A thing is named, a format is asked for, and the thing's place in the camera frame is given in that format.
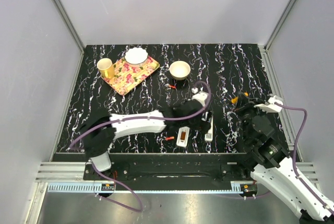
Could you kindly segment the white remote orange batteries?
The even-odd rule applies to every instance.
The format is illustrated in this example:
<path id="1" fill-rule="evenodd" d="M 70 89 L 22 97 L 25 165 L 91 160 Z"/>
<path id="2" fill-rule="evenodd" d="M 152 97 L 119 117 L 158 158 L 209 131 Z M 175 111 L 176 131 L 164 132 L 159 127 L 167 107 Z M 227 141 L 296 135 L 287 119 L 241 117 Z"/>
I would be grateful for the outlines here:
<path id="1" fill-rule="evenodd" d="M 186 148 L 188 143 L 190 128 L 189 127 L 181 127 L 178 130 L 176 145 L 179 147 Z"/>

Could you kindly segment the white remote blue batteries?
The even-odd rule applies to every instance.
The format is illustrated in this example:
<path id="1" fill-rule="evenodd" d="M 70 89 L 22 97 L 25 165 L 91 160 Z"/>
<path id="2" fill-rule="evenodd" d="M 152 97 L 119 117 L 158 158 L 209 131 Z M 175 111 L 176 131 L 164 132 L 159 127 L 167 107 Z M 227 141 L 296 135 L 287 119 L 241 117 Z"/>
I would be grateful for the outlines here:
<path id="1" fill-rule="evenodd" d="M 210 124 L 210 128 L 205 134 L 205 141 L 211 142 L 213 140 L 213 113 L 211 111 L 207 112 L 206 121 Z"/>

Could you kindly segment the orange yellow battery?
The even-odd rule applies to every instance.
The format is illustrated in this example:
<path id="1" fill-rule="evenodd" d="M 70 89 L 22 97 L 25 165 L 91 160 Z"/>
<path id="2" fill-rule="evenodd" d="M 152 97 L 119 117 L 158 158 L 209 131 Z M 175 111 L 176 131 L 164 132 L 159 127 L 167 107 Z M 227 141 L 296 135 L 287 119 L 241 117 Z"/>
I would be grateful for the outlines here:
<path id="1" fill-rule="evenodd" d="M 165 140 L 174 140 L 174 136 L 171 136 L 171 137 L 166 137 Z"/>

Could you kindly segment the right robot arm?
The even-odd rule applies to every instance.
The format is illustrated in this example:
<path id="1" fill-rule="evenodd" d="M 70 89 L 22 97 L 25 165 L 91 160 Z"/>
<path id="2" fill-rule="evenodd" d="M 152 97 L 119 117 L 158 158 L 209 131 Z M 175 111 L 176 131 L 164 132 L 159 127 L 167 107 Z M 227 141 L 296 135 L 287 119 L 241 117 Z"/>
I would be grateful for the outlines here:
<path id="1" fill-rule="evenodd" d="M 296 165 L 297 151 L 288 151 L 274 138 L 267 115 L 289 109 L 277 96 L 267 101 L 239 93 L 232 99 L 241 121 L 247 159 L 237 167 L 243 180 L 263 184 L 284 202 L 300 223 L 333 223 L 333 201 L 321 193 Z"/>

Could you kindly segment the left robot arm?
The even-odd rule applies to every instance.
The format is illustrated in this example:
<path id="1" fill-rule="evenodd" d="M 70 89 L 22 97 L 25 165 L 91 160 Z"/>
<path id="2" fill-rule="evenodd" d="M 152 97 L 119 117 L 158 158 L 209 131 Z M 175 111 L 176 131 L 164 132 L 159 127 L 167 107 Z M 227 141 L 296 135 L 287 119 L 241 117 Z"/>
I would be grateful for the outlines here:
<path id="1" fill-rule="evenodd" d="M 202 110 L 205 106 L 197 100 L 188 100 L 149 113 L 108 115 L 90 118 L 80 129 L 85 154 L 95 166 L 95 174 L 102 180 L 109 179 L 113 167 L 108 147 L 112 141 L 141 133 L 162 133 L 169 129 L 188 127 L 201 132 L 211 129 L 212 112 Z"/>

